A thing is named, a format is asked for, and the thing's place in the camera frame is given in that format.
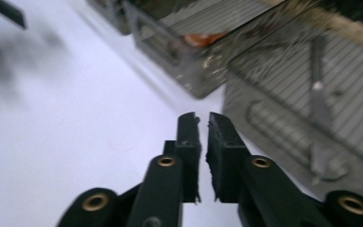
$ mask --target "transparent container wall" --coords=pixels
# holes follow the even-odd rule
[[[273,21],[288,20],[280,14],[291,2],[273,7],[260,0],[129,0],[125,5],[137,46],[202,98],[225,82],[232,57],[275,29]]]
[[[105,19],[124,35],[130,34],[123,0],[87,0]]]
[[[363,195],[363,45],[310,9],[230,63],[223,112],[319,195]]]

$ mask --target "black object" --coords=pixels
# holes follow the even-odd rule
[[[325,202],[309,198],[275,162],[250,155],[226,116],[210,113],[209,127],[207,162],[216,196],[239,204],[243,226],[363,226],[363,197],[335,191]]]
[[[0,13],[8,17],[17,25],[21,26],[23,29],[26,29],[26,22],[23,13],[13,5],[0,0]]]
[[[182,203],[199,198],[198,118],[179,118],[176,141],[151,160],[144,181],[123,195],[95,188],[81,194],[59,227],[178,227]],[[210,115],[207,162],[216,197],[238,203],[244,227],[363,226],[363,197],[348,191],[325,202],[305,196],[275,162],[250,155],[229,118]]]
[[[182,203],[199,201],[198,122],[194,113],[180,116],[177,140],[165,142],[141,184],[120,196],[103,188],[82,193],[59,227],[181,226]]]
[[[333,6],[341,15],[363,22],[363,0],[323,0],[323,4],[326,9]]]

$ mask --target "orange object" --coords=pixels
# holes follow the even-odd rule
[[[182,37],[188,44],[194,47],[205,47],[215,42],[219,38],[223,37],[225,34],[226,32],[211,34],[211,35],[188,34],[188,35],[182,35]]]

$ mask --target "plastic storage drawer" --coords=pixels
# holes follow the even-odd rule
[[[363,195],[363,45],[331,15],[309,9],[234,58],[223,113],[316,195]]]
[[[276,28],[270,26],[272,21],[286,20],[279,12],[297,1],[136,2],[128,0],[125,7],[137,46],[189,93],[202,98],[226,81],[227,62]],[[194,43],[197,36],[209,40]]]
[[[130,28],[123,9],[123,0],[87,0],[87,2],[122,34],[130,34]]]

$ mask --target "white surface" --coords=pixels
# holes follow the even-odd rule
[[[12,2],[28,30],[0,17],[0,226],[56,226],[80,193],[132,188],[188,112],[203,203],[184,205],[183,226],[241,226],[236,205],[214,202],[204,156],[223,88],[193,99],[84,0]]]

